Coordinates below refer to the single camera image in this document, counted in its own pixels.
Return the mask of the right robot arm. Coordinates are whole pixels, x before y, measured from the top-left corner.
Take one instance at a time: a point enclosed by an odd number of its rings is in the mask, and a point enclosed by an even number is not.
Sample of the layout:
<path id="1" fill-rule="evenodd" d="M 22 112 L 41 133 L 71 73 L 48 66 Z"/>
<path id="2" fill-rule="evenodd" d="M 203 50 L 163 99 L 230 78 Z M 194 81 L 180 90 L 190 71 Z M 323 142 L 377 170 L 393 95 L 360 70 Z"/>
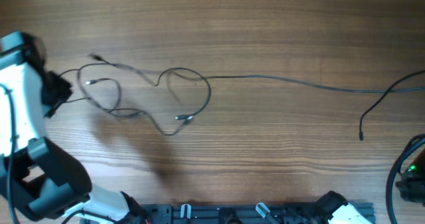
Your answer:
<path id="1" fill-rule="evenodd" d="M 424 203 L 424 152 L 420 152 L 412 163 L 401 171 L 401 167 L 417 149 L 424 145 L 424 134 L 414 136 L 393 163 L 386 180 L 385 203 L 388 218 L 397 224 L 392 201 L 392 189 L 396 187 L 400 197 L 412 203 Z M 325 223 L 371 224 L 342 195 L 329 191 L 318 199 L 314 205 L 314 213 Z"/>

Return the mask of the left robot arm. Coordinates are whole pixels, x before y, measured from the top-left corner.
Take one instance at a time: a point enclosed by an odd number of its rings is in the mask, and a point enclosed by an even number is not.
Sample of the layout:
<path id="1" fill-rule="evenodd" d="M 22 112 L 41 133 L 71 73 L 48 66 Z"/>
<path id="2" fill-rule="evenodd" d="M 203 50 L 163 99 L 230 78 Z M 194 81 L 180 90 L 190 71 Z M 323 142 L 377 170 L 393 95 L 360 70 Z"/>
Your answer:
<path id="1" fill-rule="evenodd" d="M 1 196 L 13 223 L 79 216 L 91 223 L 152 223 L 124 192 L 92 184 L 84 166 L 46 133 L 45 118 L 72 94 L 70 83 L 44 68 L 37 38 L 1 37 Z"/>

